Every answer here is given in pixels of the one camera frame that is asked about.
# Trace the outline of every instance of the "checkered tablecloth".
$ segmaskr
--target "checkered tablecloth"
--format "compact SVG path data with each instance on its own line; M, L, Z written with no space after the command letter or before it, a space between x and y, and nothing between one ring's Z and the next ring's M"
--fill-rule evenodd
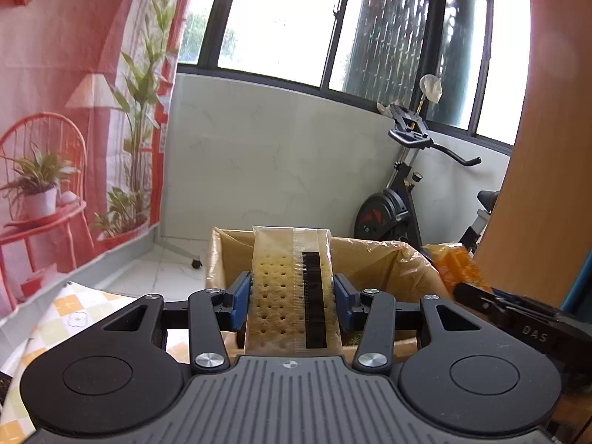
M33 359L134 300L77 283L68 283L61 289L33 329L13 376L0 416L0 444L19 444L35 431L19 392L21 376ZM188 363L187 331L169 331L166 351L177 361Z

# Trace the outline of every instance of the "tile floor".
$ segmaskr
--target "tile floor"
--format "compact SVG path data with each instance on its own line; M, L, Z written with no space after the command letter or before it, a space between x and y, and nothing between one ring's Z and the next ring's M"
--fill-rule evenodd
M167 237L166 241L199 255L205 264L207 241ZM155 245L151 252L130 262L108 279L100 288L106 292L139 297L159 293L165 301L186 300L190 294L205 287L205 267L195 270L191 260Z

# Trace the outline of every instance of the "lampshade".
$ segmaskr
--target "lampshade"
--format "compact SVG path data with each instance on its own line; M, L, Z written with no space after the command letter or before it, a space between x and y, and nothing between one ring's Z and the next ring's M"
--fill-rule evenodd
M66 108L120 108L102 73L86 75L66 103Z

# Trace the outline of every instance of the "potted plant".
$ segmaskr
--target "potted plant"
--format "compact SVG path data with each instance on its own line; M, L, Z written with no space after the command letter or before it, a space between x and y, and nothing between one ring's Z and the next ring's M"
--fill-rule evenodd
M128 188L114 187L107 193L108 211L95 214L95 226L102 229L98 242L105 249L131 240L148 225L150 188L146 188L145 180L149 172L142 149L151 140L152 129L159 127L152 115L160 101L157 91L161 84L162 64L165 58L176 57L176 52L166 51L175 7L169 5L168 0L152 0L152 9L155 25L151 24L148 14L144 18L143 61L134 61L127 53L121 53L129 69L125 79L129 97L111 86L128 123L122 146L123 152L129 155L128 162L123 165Z
M35 220L56 212L57 188L61 181L78 173L78 169L67 160L62 160L53 152L43 153L31 143L33 159L9 158L16 163L14 171L20 177L4 185L0 190L9 189L23 196L24 208L29 220Z

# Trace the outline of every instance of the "window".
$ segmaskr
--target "window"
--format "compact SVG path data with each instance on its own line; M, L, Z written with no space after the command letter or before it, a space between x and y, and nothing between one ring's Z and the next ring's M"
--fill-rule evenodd
M233 0L218 66L319 86L338 0Z
M428 0L347 0L329 88L410 106Z
M427 118L469 128L485 42L487 0L446 0L442 44L436 75L442 98L430 105Z
M531 7L529 0L494 2L491 59L477 133L513 145L528 76Z
M199 50L204 41L205 27L208 23L209 13L212 10L214 0L191 0L185 21L185 31L181 51L179 52L180 63L197 63ZM225 42L222 45L223 53L232 53L233 42Z
M428 124L457 127L508 148L514 144L528 76L530 18L529 0L446 0L435 65L443 94L429 105Z

